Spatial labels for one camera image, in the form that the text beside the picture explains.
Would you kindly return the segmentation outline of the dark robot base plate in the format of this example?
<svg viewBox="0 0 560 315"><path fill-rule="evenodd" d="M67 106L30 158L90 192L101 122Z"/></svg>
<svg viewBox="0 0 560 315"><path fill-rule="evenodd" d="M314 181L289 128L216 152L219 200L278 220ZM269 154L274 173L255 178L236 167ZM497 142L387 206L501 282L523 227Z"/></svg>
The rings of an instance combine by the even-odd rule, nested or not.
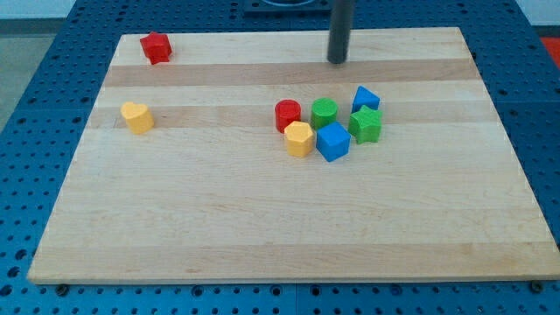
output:
<svg viewBox="0 0 560 315"><path fill-rule="evenodd" d="M241 0L240 5L245 15L329 12L333 0Z"/></svg>

